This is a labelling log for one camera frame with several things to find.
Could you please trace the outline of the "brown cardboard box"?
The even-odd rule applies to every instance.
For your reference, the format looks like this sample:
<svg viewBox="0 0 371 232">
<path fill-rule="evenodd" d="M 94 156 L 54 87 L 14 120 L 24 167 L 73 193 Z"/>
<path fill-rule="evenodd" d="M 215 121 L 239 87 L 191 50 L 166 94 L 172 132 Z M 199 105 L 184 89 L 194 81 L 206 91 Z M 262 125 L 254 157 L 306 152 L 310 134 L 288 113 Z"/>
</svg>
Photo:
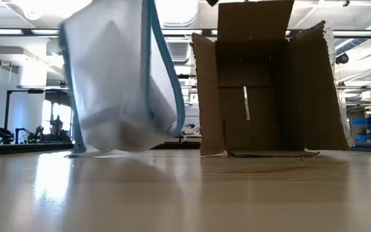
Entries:
<svg viewBox="0 0 371 232">
<path fill-rule="evenodd" d="M 221 3 L 217 39 L 193 34 L 203 156 L 348 150 L 325 21 L 286 36 L 294 0 Z"/>
</svg>

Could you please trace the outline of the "white mesh blue-zipper bag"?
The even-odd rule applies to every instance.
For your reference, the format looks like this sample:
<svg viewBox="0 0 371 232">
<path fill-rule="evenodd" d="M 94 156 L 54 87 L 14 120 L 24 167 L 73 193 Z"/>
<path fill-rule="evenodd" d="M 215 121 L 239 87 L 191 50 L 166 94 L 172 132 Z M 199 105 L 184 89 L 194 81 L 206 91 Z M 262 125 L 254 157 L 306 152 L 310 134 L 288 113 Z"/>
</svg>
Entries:
<svg viewBox="0 0 371 232">
<path fill-rule="evenodd" d="M 176 137 L 184 100 L 155 0 L 91 0 L 61 23 L 74 155 L 142 152 Z"/>
</svg>

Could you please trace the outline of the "long ceiling light strip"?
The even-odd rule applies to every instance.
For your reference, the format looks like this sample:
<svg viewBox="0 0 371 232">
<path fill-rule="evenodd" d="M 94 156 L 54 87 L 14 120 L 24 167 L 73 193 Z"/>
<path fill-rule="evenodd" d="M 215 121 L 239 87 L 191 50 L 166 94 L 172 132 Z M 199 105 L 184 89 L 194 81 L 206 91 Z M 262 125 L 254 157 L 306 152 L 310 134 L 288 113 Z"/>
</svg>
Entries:
<svg viewBox="0 0 371 232">
<path fill-rule="evenodd" d="M 216 37 L 215 29 L 164 29 L 165 37 L 185 37 L 191 34 L 200 34 L 204 37 Z M 371 30 L 334 30 L 336 39 L 371 39 Z M 58 37 L 59 29 L 50 28 L 0 28 L 0 36 L 3 37 Z"/>
</svg>

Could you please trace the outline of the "silver ventilation duct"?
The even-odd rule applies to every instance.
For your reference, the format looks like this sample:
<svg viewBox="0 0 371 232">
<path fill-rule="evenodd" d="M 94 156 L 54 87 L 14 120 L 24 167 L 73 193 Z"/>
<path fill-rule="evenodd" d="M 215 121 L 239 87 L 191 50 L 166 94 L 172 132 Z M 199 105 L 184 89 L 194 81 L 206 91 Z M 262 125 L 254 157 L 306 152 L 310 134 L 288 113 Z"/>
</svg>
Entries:
<svg viewBox="0 0 371 232">
<path fill-rule="evenodd" d="M 196 27 L 199 0 L 155 0 L 155 4 L 162 30 L 185 30 Z M 169 53 L 175 64 L 188 62 L 191 56 L 189 54 L 189 36 L 164 36 Z"/>
</svg>

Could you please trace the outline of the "black background gantry frame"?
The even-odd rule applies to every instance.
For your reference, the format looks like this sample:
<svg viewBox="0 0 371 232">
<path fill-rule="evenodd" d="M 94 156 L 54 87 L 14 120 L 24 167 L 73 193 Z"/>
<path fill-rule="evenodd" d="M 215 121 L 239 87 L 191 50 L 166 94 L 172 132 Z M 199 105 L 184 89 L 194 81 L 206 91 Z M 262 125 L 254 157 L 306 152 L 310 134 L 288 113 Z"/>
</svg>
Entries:
<svg viewBox="0 0 371 232">
<path fill-rule="evenodd" d="M 16 144 L 65 143 L 43 141 L 57 117 L 72 141 L 73 110 L 65 91 L 30 88 L 6 92 L 3 128 L 14 132 Z"/>
</svg>

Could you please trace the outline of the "black aluminium table frame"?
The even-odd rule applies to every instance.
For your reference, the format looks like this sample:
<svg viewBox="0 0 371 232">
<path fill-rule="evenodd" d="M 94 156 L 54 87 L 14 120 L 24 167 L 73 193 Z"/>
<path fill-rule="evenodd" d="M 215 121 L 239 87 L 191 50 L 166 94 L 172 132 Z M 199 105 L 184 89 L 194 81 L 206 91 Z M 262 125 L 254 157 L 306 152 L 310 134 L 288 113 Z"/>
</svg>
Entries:
<svg viewBox="0 0 371 232">
<path fill-rule="evenodd" d="M 15 153 L 35 153 L 48 151 L 72 150 L 73 144 L 3 144 L 0 145 L 0 155 L 8 155 Z M 153 150 L 198 150 L 200 148 L 199 142 L 169 142 L 155 146 Z M 371 143 L 357 143 L 355 147 L 351 148 L 353 151 L 371 152 Z"/>
</svg>

